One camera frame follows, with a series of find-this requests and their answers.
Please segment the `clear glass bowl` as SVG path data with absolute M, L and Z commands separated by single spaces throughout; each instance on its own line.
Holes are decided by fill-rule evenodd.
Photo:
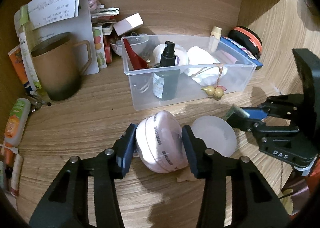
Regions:
M 127 47 L 131 47 L 136 54 L 140 55 L 146 48 L 148 41 L 148 35 L 132 33 L 130 36 L 123 36 L 121 39 L 111 39 L 110 46 L 118 56 L 122 56 L 123 50 L 126 50 Z

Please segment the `yellow gourd charm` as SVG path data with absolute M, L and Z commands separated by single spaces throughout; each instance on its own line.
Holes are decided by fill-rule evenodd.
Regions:
M 226 88 L 220 85 L 220 79 L 223 73 L 223 64 L 217 63 L 216 65 L 219 69 L 219 75 L 217 77 L 216 84 L 206 86 L 206 87 L 201 87 L 201 90 L 204 91 L 209 96 L 209 98 L 219 101 L 224 96 L 224 93 L 226 92 Z

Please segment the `white printed receipt paper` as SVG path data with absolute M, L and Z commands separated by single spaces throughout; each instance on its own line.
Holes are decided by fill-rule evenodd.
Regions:
M 34 29 L 78 17 L 80 0 L 32 0 L 27 4 Z

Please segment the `dark green spray bottle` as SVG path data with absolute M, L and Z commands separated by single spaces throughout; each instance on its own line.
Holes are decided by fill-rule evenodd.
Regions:
M 167 47 L 174 49 L 175 43 L 166 41 L 165 44 Z M 155 68 L 173 67 L 175 66 L 175 60 L 175 55 L 169 57 L 163 54 L 161 62 L 156 64 Z M 176 94 L 179 74 L 179 69 L 168 69 L 153 73 L 152 91 L 155 97 L 163 101 L 172 100 Z

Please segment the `white crumpled cloth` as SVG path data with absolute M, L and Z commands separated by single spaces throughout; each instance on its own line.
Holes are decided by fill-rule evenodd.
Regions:
M 227 74 L 228 68 L 200 47 L 191 47 L 187 55 L 189 67 L 184 73 L 203 87 L 217 84 Z

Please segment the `tall white green bottle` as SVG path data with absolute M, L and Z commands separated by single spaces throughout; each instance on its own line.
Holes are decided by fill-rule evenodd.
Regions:
M 20 42 L 22 60 L 30 86 L 33 91 L 37 91 L 42 87 L 31 57 L 31 51 L 35 47 L 35 42 L 33 38 L 33 26 L 31 21 L 29 20 L 28 6 L 21 6 L 18 14 L 18 37 Z

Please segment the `pink round zip case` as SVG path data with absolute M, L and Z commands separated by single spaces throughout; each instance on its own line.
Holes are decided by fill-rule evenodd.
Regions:
M 182 128 L 168 111 L 144 119 L 136 129 L 137 153 L 144 165 L 156 173 L 170 173 L 188 166 Z

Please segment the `black orange round case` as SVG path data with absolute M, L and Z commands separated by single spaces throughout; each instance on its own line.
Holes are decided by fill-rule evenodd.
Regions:
M 257 60 L 260 59 L 263 43 L 251 29 L 245 26 L 236 26 L 228 33 L 228 38 L 245 47 Z

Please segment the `green banknote item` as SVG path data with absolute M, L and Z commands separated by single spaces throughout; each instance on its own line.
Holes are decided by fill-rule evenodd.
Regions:
M 245 111 L 243 108 L 238 107 L 236 105 L 232 105 L 231 108 L 227 111 L 227 113 L 222 117 L 225 121 L 227 121 L 232 115 L 237 115 L 242 118 L 249 118 L 250 114 Z

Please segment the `red object in bin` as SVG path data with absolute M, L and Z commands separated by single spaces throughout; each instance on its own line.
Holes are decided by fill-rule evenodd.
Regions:
M 134 50 L 132 49 L 127 39 L 124 39 L 123 42 L 124 42 L 124 46 L 127 51 L 127 54 L 133 69 L 134 70 L 147 69 L 148 63 L 146 62 L 146 60 L 144 60 L 134 52 Z

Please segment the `blue patchwork pouch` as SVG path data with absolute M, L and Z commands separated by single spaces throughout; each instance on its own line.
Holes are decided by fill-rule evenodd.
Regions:
M 242 56 L 245 56 L 251 62 L 253 62 L 256 65 L 256 70 L 259 70 L 260 68 L 262 68 L 263 64 L 259 62 L 259 60 L 246 47 L 240 45 L 239 43 L 237 43 L 236 41 L 228 37 L 221 37 L 220 41 L 225 45 L 235 49 L 240 54 L 242 54 Z

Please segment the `clear plastic storage bin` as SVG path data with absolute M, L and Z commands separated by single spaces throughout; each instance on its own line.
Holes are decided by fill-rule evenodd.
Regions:
M 147 69 L 134 70 L 127 51 L 123 50 L 122 59 L 124 73 L 129 78 L 132 103 L 135 110 L 145 110 L 170 104 L 204 99 L 208 95 L 201 90 L 201 85 L 187 76 L 184 71 L 188 65 L 175 65 L 173 67 L 155 68 L 155 60 L 152 52 L 154 48 L 166 41 L 171 41 L 182 46 L 186 51 L 197 46 L 209 52 L 219 62 L 228 68 L 227 74 L 220 80 L 220 85 L 226 88 L 225 93 L 243 91 L 250 81 L 256 65 L 235 49 L 220 41 L 217 50 L 210 52 L 208 49 L 210 37 L 187 35 L 148 35 L 149 41 L 143 53 L 138 55 L 148 63 Z M 153 73 L 168 69 L 179 69 L 178 84 L 175 97 L 172 100 L 163 101 L 155 97 L 152 91 Z

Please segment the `fruit print carton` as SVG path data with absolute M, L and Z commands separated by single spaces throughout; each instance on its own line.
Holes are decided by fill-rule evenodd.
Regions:
M 104 69 L 107 67 L 107 62 L 104 49 L 103 28 L 102 26 L 93 26 L 92 31 L 98 66 L 99 69 Z

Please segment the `orange book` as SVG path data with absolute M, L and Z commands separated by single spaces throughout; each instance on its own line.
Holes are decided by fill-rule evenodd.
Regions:
M 21 49 L 20 45 L 17 45 L 12 49 L 10 52 L 8 52 L 9 58 L 12 62 L 12 65 L 16 71 L 16 74 L 20 81 L 22 82 L 23 86 L 25 89 L 30 88 L 30 83 L 27 77 L 27 73 L 24 68 L 23 64 L 23 59 L 22 59 L 22 54 L 21 54 Z

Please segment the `white round plastic lid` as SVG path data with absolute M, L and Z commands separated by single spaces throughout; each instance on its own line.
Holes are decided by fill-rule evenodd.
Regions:
M 237 140 L 232 127 L 216 116 L 202 116 L 191 125 L 196 138 L 202 139 L 208 148 L 222 156 L 231 157 L 236 150 Z

